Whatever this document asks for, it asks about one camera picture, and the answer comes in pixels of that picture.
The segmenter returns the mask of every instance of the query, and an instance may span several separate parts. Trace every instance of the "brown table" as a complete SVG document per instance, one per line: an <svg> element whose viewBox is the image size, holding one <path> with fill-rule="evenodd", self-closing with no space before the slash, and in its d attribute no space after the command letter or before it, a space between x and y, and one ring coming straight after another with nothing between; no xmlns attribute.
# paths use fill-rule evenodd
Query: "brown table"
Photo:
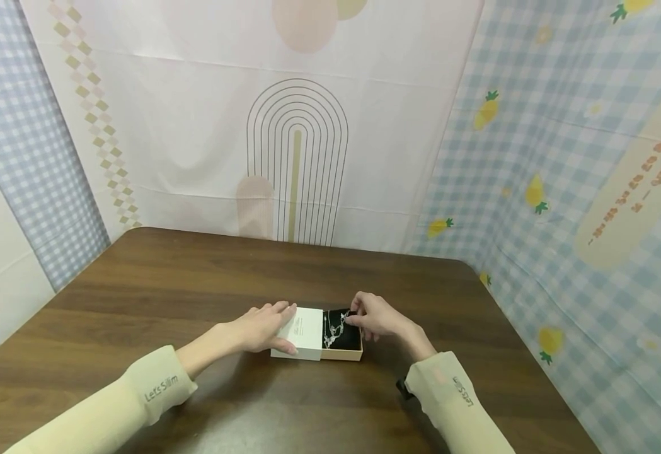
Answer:
<svg viewBox="0 0 661 454"><path fill-rule="evenodd" d="M0 453L154 349L264 302L340 308L360 289L454 350L518 454L598 452L463 263L143 228L1 345ZM120 452L446 452L417 402L394 387L408 364L391 341L368 345L360 363L226 358L186 405Z"/></svg>

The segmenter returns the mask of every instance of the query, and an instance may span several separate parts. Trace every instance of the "fabric wall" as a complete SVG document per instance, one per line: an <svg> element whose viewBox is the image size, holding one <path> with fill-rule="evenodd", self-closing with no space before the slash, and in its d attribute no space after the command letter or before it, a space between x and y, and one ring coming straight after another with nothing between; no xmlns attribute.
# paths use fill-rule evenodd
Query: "fabric wall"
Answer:
<svg viewBox="0 0 661 454"><path fill-rule="evenodd" d="M21 3L111 239L400 252L482 1Z"/></svg>
<svg viewBox="0 0 661 454"><path fill-rule="evenodd" d="M0 343L108 245L20 5L0 1Z"/></svg>
<svg viewBox="0 0 661 454"><path fill-rule="evenodd" d="M604 453L661 453L661 0L21 4L0 341L141 225L463 259Z"/></svg>
<svg viewBox="0 0 661 454"><path fill-rule="evenodd" d="M477 269L602 452L661 453L661 1L619 3L486 2L411 252Z"/></svg>

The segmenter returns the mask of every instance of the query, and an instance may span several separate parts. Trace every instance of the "beige stripe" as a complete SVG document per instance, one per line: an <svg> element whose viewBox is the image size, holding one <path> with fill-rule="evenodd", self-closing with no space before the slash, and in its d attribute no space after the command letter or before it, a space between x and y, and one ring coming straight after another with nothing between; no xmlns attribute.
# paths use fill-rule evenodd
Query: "beige stripe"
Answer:
<svg viewBox="0 0 661 454"><path fill-rule="evenodd" d="M295 242L295 220L297 214L297 180L300 177L300 148L302 133L296 129L292 140L292 183L289 190L289 233L287 241Z"/></svg>
<svg viewBox="0 0 661 454"><path fill-rule="evenodd" d="M111 125L111 116L106 112L109 105L103 99L105 91L100 88L101 78L96 74L96 62L90 58L93 49L86 43L86 30L79 25L81 13L72 4L71 0L50 2L48 11L57 20L53 29L63 38L60 47L67 54L66 64L72 70L71 79L83 81L76 83L76 94L80 96L76 100L86 111L83 118L88 123L88 132L93 136L99 165L106 169L106 185L112 189L116 214L125 230L138 228L141 226L139 207L131 197L134 190L130 189L125 162L120 159L123 153L117 147L116 128Z"/></svg>

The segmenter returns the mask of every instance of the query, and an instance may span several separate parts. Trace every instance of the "silver necklace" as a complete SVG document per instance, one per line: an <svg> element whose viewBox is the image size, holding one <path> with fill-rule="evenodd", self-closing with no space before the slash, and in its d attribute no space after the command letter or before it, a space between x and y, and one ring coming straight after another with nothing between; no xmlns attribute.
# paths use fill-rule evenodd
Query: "silver necklace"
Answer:
<svg viewBox="0 0 661 454"><path fill-rule="evenodd" d="M350 311L346 311L345 314L340 314L340 325L333 326L330 323L330 313L328 312L327 324L328 324L328 333L330 335L323 334L323 344L326 349L329 349L330 346L335 342L335 339L343 335L343 330L345 329L345 317L348 316Z"/></svg>

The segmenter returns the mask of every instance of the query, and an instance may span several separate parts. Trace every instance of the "gingham fabric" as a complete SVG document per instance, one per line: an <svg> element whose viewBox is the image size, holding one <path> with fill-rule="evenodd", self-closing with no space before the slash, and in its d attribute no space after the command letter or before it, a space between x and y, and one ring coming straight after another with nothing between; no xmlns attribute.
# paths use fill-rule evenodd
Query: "gingham fabric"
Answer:
<svg viewBox="0 0 661 454"><path fill-rule="evenodd" d="M541 330L563 333L540 364L603 453L661 453L661 217L611 272L573 250L590 202L661 101L661 0L613 24L618 4L487 0L411 252L484 273L537 358ZM475 130L494 90L497 116ZM526 204L535 173L542 214Z"/></svg>
<svg viewBox="0 0 661 454"><path fill-rule="evenodd" d="M14 0L0 0L0 189L56 291L109 245Z"/></svg>

